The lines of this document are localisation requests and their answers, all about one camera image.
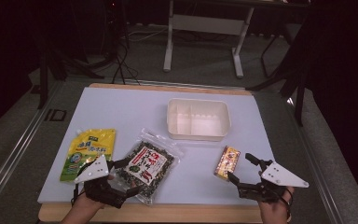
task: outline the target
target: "seaweed snack bag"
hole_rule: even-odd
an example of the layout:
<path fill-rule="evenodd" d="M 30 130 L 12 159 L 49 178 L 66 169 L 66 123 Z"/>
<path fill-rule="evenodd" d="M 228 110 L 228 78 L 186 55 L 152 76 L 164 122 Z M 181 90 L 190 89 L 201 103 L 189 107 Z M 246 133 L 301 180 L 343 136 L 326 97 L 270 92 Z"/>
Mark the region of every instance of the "seaweed snack bag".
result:
<path fill-rule="evenodd" d="M 179 162 L 182 152 L 175 143 L 162 136 L 142 129 L 131 152 L 126 157 L 130 162 L 117 169 L 116 176 L 124 188 L 142 186 L 136 197 L 147 205 L 153 204 L 163 180 Z"/>
<path fill-rule="evenodd" d="M 115 137 L 115 129 L 89 129 L 72 140 L 60 181 L 74 181 L 81 167 L 103 154 L 111 160 Z"/>

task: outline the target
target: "package label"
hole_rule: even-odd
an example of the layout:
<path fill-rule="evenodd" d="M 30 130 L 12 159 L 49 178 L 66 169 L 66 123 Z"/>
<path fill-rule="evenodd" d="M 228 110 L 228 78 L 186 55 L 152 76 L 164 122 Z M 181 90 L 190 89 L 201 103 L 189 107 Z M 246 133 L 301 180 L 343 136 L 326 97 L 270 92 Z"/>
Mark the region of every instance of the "package label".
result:
<path fill-rule="evenodd" d="M 150 185 L 167 161 L 163 155 L 148 147 L 143 147 L 125 168 L 129 174 Z"/>

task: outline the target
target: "plastic wrapper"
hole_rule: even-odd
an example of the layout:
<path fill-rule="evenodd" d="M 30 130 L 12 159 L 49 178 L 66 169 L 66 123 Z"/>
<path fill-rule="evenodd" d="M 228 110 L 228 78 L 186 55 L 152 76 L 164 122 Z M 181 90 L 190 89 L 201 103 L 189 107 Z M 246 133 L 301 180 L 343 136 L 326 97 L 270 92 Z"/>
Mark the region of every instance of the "plastic wrapper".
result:
<path fill-rule="evenodd" d="M 116 138 L 115 129 L 89 129 L 80 133 L 69 146 L 60 181 L 73 181 L 80 169 L 101 155 L 112 158 Z"/>
<path fill-rule="evenodd" d="M 142 186 L 136 197 L 151 205 L 173 167 L 183 156 L 171 140 L 142 129 L 127 159 L 127 167 L 115 170 L 115 176 L 125 188 Z"/>
<path fill-rule="evenodd" d="M 227 172 L 234 173 L 241 152 L 234 147 L 225 147 L 214 174 L 228 181 Z"/>

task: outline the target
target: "wooden table edge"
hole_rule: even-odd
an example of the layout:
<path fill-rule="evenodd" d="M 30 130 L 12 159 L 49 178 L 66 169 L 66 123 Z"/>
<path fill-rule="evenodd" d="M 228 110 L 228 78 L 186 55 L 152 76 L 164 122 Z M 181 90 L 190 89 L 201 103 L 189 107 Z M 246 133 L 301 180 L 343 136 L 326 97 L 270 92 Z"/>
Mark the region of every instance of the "wooden table edge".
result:
<path fill-rule="evenodd" d="M 228 94 L 228 95 L 252 95 L 246 90 L 226 90 L 226 89 L 208 89 L 201 87 L 173 87 L 173 86 L 139 86 L 139 85 L 119 85 L 106 83 L 92 83 L 91 88 L 107 88 L 107 89 L 121 89 L 121 90 L 140 90 L 140 91 L 179 91 L 179 92 L 195 92 L 195 93 L 210 93 L 210 94 Z"/>
<path fill-rule="evenodd" d="M 62 220 L 70 203 L 43 203 L 39 219 Z M 106 206 L 91 220 L 94 222 L 148 223 L 262 223 L 257 205 L 154 204 L 124 203 L 120 209 Z"/>

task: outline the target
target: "black curtain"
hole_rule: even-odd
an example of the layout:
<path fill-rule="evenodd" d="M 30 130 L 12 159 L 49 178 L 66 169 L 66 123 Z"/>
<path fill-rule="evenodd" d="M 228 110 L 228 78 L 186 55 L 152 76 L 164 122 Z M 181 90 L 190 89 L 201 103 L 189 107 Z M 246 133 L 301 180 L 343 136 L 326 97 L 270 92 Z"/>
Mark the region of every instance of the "black curtain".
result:
<path fill-rule="evenodd" d="M 329 14 L 310 17 L 300 38 L 322 38 L 307 86 L 358 184 L 358 2 L 339 1 L 337 8 L 336 18 Z M 331 20 L 336 23 L 324 27 Z M 306 54 L 308 47 L 305 43 L 296 46 L 297 57 Z"/>
<path fill-rule="evenodd" d="M 0 118 L 31 89 L 39 53 L 15 1 L 0 1 Z"/>

